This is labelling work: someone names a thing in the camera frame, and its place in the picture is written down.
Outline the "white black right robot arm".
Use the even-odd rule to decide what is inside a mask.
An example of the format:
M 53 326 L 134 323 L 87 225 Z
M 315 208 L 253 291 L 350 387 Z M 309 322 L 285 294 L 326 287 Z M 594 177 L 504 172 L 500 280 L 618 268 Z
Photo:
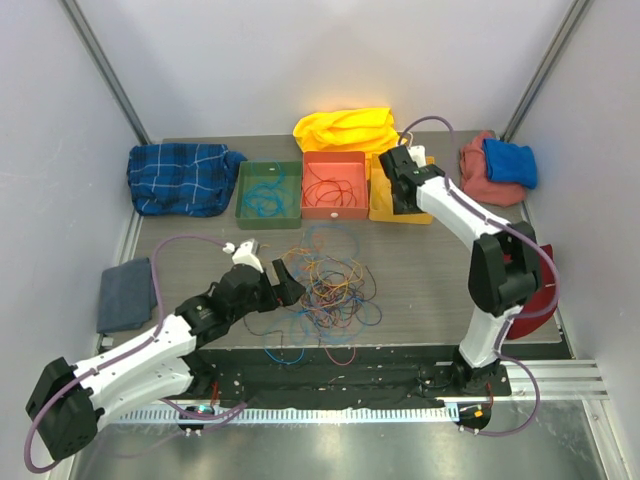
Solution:
M 542 286 L 535 231 L 509 223 L 471 200 L 434 164 L 418 165 L 406 146 L 379 156 L 396 215 L 428 213 L 470 251 L 468 291 L 474 310 L 454 351 L 451 386 L 472 395 L 500 366 L 499 353 L 515 317 Z

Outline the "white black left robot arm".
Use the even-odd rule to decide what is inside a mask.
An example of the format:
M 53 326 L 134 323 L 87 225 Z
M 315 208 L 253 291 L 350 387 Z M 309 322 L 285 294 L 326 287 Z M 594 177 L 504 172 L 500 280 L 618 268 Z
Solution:
M 55 463 L 88 446 L 106 426 L 149 402 L 186 393 L 205 397 L 213 385 L 211 367 L 200 348 L 225 336 L 250 313 L 296 304 L 305 288 L 283 261 L 273 263 L 278 284 L 266 272 L 237 264 L 205 293 L 193 296 L 158 325 L 120 346 L 70 364 L 49 362 L 27 401 L 31 420 L 23 447 L 27 468 L 40 438 Z

